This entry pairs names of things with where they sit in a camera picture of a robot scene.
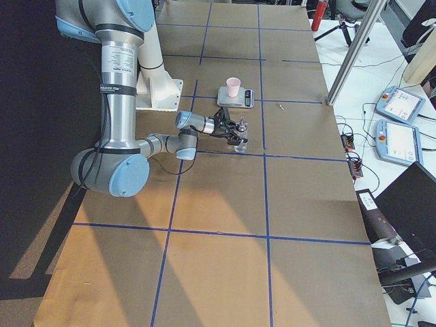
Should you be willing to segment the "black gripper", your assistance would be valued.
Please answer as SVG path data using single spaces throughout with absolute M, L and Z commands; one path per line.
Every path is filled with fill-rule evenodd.
M 214 122 L 214 130 L 211 136 L 216 138 L 227 138 L 228 144 L 247 143 L 246 138 L 236 135 L 236 132 L 242 130 L 243 126 L 239 122 L 229 121 L 227 125 L 219 125 Z

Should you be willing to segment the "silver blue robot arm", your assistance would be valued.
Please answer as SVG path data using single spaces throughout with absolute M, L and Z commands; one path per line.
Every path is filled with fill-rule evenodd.
M 213 116 L 180 111 L 177 135 L 136 137 L 137 111 L 177 111 L 183 87 L 164 67 L 151 1 L 58 1 L 56 20 L 62 36 L 102 47 L 101 136 L 93 148 L 75 156 L 70 168 L 81 188 L 131 197 L 145 186 L 149 159 L 158 153 L 192 160 L 200 134 L 234 146 L 246 143 L 226 108 Z

